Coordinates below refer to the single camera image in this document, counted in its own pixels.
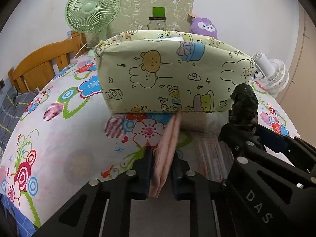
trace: beige patterned backdrop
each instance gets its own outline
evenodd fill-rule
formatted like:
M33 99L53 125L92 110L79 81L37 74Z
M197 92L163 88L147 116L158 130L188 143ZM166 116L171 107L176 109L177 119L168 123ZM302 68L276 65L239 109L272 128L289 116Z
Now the beige patterned backdrop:
M107 29L110 38L127 30L141 30L148 24L153 7L165 7L167 30L189 32L188 13L192 12L194 0L122 0L117 17Z

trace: white wall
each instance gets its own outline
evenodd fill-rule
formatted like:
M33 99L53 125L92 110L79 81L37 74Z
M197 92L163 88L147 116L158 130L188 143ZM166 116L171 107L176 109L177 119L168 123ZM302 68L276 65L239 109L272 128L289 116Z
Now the white wall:
M66 2L20 2L0 33L0 79L32 51L67 38ZM290 67L298 34L297 0L194 0L193 13L210 18L221 41L249 55L261 50Z

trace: pink bow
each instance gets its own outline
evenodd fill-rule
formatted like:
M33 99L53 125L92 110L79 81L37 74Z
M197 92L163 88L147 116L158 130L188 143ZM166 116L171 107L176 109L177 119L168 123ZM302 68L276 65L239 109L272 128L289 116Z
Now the pink bow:
M191 42L180 42L180 47L177 49L177 54L179 56L183 56L183 55L188 56L189 54L191 54L190 48L189 48L190 46L193 46L193 43L191 43Z

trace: beige door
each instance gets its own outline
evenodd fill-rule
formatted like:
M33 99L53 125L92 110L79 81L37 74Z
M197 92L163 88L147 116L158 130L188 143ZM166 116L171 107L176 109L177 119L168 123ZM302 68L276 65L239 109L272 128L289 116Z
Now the beige door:
M302 139L316 147L316 27L305 12L300 58L280 102Z

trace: white lettering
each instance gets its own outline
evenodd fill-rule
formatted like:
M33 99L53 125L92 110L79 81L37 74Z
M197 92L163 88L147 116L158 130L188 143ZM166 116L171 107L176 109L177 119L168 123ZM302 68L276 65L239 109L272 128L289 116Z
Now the white lettering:
M252 201L255 198L255 194L253 193L253 191L250 190L246 198L247 200Z
M258 204L258 205L256 205L256 206L254 206L254 208L257 209L258 214L259 214L259 213L260 213L260 210L261 210L261 208L262 208L262 203L260 203L260 204Z
M272 218L271 213L267 213L267 214L265 215L265 218L264 218L264 217L262 218L263 222L265 222L265 223L269 222L269 218Z

